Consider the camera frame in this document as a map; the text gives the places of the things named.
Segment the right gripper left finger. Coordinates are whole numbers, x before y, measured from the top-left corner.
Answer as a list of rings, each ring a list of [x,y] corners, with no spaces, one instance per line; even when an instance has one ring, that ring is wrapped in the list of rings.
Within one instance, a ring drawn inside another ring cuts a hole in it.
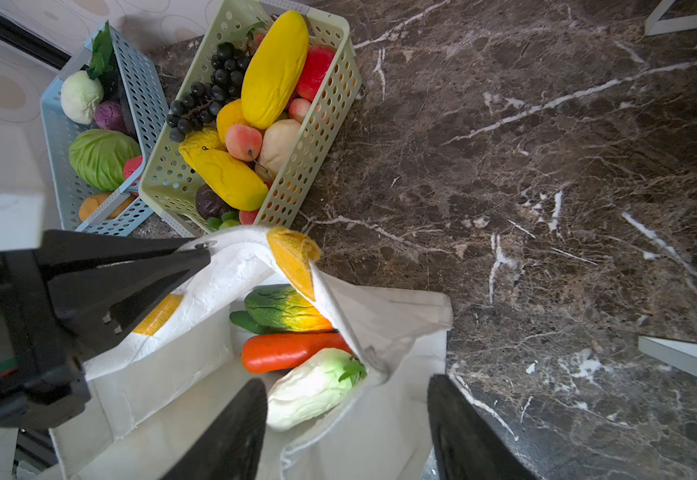
[[[266,435],[266,414],[266,386],[262,380],[252,379],[164,478],[256,478]]]

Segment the orange-red carrot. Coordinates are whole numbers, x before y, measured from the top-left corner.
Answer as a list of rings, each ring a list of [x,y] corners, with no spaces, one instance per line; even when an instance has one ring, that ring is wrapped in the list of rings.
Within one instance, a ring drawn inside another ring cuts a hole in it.
[[[326,348],[352,352],[339,333],[258,335],[244,343],[242,365],[252,374],[290,370]]]

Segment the green cucumber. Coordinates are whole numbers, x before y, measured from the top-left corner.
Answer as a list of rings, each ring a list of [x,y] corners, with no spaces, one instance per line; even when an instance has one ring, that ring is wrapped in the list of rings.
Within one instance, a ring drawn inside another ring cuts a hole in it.
[[[272,327],[259,324],[246,311],[234,311],[230,313],[230,322],[254,335],[270,335],[278,332],[278,330]]]

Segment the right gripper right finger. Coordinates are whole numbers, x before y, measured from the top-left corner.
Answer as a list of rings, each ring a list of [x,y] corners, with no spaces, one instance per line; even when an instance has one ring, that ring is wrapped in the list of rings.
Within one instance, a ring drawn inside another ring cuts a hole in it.
[[[441,479],[532,479],[445,375],[430,378],[427,412]]]

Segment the white grocery bag yellow handles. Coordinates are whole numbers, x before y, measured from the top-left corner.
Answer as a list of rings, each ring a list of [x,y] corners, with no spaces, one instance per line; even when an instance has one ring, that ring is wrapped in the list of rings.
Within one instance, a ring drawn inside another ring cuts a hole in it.
[[[332,324],[366,376],[330,411],[266,428],[258,477],[418,478],[432,450],[426,389],[445,368],[449,298],[322,273],[320,248],[282,227],[234,227],[208,244],[210,265],[178,288],[182,300],[166,323],[86,362],[92,401],[50,434],[60,477],[168,472],[250,380],[230,312],[254,288],[282,282]]]

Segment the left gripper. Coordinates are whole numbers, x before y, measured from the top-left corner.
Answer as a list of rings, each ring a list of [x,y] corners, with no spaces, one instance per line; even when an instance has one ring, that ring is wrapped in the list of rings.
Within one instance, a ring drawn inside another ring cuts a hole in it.
[[[82,414],[92,398],[82,359],[122,344],[210,264],[186,244],[48,230],[32,253],[0,252],[0,428],[52,429]]]

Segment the orange-green papaya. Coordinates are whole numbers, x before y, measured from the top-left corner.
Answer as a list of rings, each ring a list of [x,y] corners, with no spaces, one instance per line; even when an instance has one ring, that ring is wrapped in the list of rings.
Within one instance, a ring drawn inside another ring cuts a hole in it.
[[[290,333],[334,331],[334,326],[296,288],[258,286],[244,298],[246,312],[262,325]]]

